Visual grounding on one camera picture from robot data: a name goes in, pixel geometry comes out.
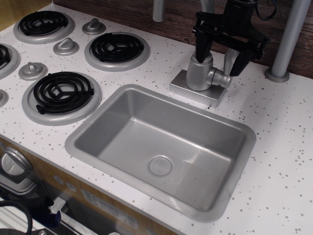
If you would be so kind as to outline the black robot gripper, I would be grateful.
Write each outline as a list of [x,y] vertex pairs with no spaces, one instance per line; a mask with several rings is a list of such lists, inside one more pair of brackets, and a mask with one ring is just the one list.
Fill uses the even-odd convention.
[[214,10],[197,12],[193,29],[197,61],[205,61],[214,42],[239,52],[231,77],[239,76],[250,60],[261,60],[270,39],[252,25],[257,3],[257,0],[228,0],[221,14],[214,13]]

